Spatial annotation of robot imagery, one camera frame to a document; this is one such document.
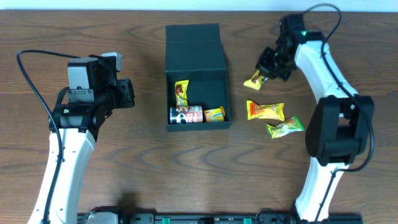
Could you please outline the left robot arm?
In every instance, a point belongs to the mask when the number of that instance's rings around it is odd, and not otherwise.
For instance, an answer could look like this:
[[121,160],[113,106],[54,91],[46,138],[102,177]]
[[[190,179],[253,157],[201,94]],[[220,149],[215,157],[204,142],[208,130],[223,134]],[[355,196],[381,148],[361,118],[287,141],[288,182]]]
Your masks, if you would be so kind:
[[116,52],[69,60],[68,86],[49,117],[49,158],[29,223],[77,223],[87,163],[101,125],[115,109],[132,108],[130,79],[118,79]]

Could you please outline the green yellow snack packet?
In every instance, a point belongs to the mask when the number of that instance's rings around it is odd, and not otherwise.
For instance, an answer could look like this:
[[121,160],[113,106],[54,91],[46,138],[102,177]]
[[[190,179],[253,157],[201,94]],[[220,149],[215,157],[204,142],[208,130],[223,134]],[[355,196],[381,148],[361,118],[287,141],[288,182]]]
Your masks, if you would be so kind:
[[281,138],[290,133],[301,132],[305,130],[303,124],[297,116],[293,116],[277,126],[267,124],[266,129],[272,139]]

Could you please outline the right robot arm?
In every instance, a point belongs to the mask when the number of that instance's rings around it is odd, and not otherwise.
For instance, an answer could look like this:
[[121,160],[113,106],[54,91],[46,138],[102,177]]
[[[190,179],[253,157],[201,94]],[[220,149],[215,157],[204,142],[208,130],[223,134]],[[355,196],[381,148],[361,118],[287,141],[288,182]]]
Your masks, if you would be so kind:
[[362,223],[361,215],[329,213],[344,173],[359,172],[374,153],[374,102],[345,80],[331,56],[328,36],[305,28],[304,14],[280,19],[276,48],[265,48],[256,64],[266,79],[305,75],[317,106],[305,133],[310,167],[303,189],[284,223]]

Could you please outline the red Pringles can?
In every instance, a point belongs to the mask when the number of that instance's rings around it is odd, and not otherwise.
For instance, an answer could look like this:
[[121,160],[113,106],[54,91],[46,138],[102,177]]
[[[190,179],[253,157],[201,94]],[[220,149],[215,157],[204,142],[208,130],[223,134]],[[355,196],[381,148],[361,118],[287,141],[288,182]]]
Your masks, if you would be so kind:
[[176,106],[170,108],[171,124],[202,123],[203,109],[201,106]]

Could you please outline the yellow peanut butter packet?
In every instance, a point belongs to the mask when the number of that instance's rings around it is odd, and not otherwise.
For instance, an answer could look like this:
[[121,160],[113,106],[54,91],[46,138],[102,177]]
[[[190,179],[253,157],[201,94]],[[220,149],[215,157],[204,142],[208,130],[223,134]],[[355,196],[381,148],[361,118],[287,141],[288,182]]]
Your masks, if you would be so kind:
[[259,105],[251,100],[246,101],[248,120],[275,119],[285,121],[284,104]]

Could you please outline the yellow brown snack packet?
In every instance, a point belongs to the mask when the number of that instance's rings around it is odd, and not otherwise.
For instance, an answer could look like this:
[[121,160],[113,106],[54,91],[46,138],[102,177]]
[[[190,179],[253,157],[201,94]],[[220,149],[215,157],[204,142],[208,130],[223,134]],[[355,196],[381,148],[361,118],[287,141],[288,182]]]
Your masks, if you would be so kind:
[[189,80],[181,80],[175,83],[175,97],[177,106],[188,106],[187,88]]

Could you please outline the yellow chocolate snack packet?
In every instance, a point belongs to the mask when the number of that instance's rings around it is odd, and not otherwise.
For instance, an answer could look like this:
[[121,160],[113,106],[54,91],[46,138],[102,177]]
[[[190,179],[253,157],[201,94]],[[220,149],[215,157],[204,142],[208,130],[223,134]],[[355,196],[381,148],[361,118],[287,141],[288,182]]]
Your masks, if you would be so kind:
[[245,87],[254,89],[254,90],[260,90],[261,86],[264,84],[265,81],[267,81],[268,78],[265,77],[260,70],[257,70],[254,75],[246,80],[243,85]]

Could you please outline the dark green box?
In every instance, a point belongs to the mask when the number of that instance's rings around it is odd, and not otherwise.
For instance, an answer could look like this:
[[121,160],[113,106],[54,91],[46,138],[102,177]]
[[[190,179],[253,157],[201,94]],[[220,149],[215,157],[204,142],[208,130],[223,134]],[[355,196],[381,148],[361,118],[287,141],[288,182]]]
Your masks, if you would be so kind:
[[[165,80],[167,96],[167,129],[199,131],[228,129],[232,125],[229,103],[228,73],[218,24],[169,25],[165,27]],[[223,122],[180,123],[171,117],[176,106],[175,83],[188,80],[187,103],[203,111],[223,107]]]

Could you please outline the orange biscuit packet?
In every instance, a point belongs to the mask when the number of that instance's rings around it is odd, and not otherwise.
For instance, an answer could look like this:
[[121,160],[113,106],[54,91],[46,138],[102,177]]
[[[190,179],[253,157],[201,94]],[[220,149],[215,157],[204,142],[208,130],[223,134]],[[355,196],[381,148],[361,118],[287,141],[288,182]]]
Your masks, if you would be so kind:
[[225,111],[223,106],[215,109],[205,110],[204,115],[206,123],[217,123],[225,121]]

